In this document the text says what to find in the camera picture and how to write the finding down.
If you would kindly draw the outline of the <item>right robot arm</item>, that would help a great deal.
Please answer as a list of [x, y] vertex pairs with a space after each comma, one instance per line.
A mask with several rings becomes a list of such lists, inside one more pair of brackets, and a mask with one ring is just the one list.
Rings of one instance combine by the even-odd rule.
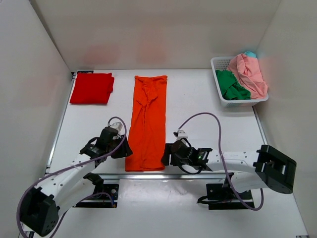
[[269, 188], [282, 194], [293, 192], [297, 163], [270, 145], [255, 152], [224, 152], [211, 148], [194, 148], [183, 138], [167, 143], [161, 162], [186, 172], [190, 166], [196, 173], [228, 171], [230, 179], [222, 186], [222, 194], [234, 198], [252, 189]]

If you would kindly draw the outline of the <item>orange t shirt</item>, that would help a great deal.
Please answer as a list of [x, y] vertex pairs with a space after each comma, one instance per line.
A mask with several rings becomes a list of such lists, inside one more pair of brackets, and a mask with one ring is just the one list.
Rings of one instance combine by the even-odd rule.
[[166, 141], [167, 76], [135, 76], [127, 172], [162, 171]]

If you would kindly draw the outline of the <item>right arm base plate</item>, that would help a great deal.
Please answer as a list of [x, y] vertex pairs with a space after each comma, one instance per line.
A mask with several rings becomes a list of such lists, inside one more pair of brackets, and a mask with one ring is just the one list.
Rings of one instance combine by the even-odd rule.
[[207, 194], [200, 197], [197, 203], [207, 205], [209, 210], [245, 210], [247, 209], [229, 187], [220, 183], [206, 184]]

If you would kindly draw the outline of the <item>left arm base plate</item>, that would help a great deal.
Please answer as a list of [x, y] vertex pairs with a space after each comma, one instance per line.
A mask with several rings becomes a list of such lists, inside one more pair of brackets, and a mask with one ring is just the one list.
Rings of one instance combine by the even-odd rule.
[[117, 208], [119, 180], [106, 180], [102, 186], [95, 187], [93, 195], [80, 201], [76, 208]]

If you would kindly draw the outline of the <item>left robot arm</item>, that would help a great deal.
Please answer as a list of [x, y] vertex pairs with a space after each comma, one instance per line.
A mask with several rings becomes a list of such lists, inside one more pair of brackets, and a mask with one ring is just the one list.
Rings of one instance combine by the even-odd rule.
[[103, 193], [103, 179], [93, 173], [108, 157], [131, 155], [125, 124], [108, 124], [99, 137], [90, 139], [77, 157], [64, 169], [48, 174], [30, 186], [17, 208], [18, 226], [26, 225], [41, 237], [53, 236], [59, 220], [74, 205], [87, 197]]

